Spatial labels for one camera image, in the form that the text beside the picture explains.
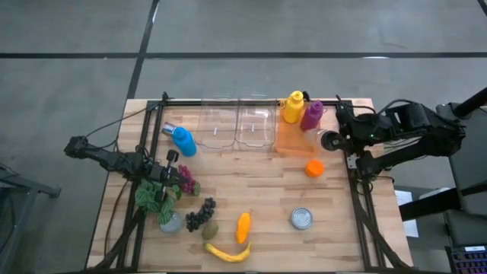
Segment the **black line on floor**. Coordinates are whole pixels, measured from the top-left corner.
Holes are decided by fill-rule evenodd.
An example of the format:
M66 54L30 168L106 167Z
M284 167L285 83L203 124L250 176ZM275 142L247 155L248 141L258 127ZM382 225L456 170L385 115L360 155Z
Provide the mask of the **black line on floor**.
M150 34L141 50L147 50ZM487 52L472 53L0 53L0 59L449 59L487 58Z
M159 6L159 0L152 0L152 5L149 11L149 16L147 18L147 23L145 24L144 36L142 37L140 49L138 50L137 61L135 61L134 72L132 73L132 78L130 78L129 91L127 92L127 97L126 97L127 99L133 99L135 97L138 80L140 79L140 74L142 72L142 65L144 64L144 54L147 52L147 47L149 44L149 39L151 38L152 27L154 26L155 15L158 6Z
M0 53L0 59L135 59L138 53Z
M480 5L480 8L484 11L485 16L487 16L487 4L485 3L485 0L477 0L477 2Z
M447 59L487 58L474 53L146 53L146 59Z

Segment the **purple bottle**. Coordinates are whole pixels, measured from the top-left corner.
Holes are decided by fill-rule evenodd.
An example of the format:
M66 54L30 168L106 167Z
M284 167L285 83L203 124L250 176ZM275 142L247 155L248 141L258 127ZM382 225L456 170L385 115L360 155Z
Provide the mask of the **purple bottle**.
M301 119L301 130L307 131L308 129L314 129L318 126L321 116L323 115L323 105L319 101L311 103L306 109L306 112Z

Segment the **kiwi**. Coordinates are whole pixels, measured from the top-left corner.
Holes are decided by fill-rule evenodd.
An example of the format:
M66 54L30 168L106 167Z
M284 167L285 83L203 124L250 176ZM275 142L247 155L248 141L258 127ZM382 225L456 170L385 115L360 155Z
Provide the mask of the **kiwi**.
M216 235L217 232L218 232L217 223L215 221L210 221L203 228L203 231L201 232L201 236L203 237L203 240L209 241Z

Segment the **green plant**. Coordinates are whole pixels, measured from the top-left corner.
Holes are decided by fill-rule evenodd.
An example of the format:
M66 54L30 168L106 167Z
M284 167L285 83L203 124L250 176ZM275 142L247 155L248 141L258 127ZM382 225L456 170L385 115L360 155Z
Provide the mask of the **green plant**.
M158 214L158 222L165 225L169 222L176 200L181 199L181 188L176 183L171 188L166 187L166 198L163 202L155 200L157 191L162 189L162 184L142 179L135 191L135 204L143 208L145 214L155 212Z

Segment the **gray floor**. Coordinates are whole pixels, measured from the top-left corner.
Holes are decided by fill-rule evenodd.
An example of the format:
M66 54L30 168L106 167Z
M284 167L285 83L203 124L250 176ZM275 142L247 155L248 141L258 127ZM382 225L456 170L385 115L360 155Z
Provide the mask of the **gray floor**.
M137 52L150 4L3 0L0 53ZM486 28L476 0L163 0L148 51L469 52L487 48ZM0 59L0 162L62 187L56 201L38 202L16 272L84 266L107 172L62 150L70 136L120 117L134 64ZM301 89L372 97L377 108L401 97L434 107L484 88L485 71L487 59L145 60L135 97ZM90 142L108 143L116 131ZM445 158L402 164L393 176L402 186L453 185ZM441 250L412 254L422 269L445 270Z

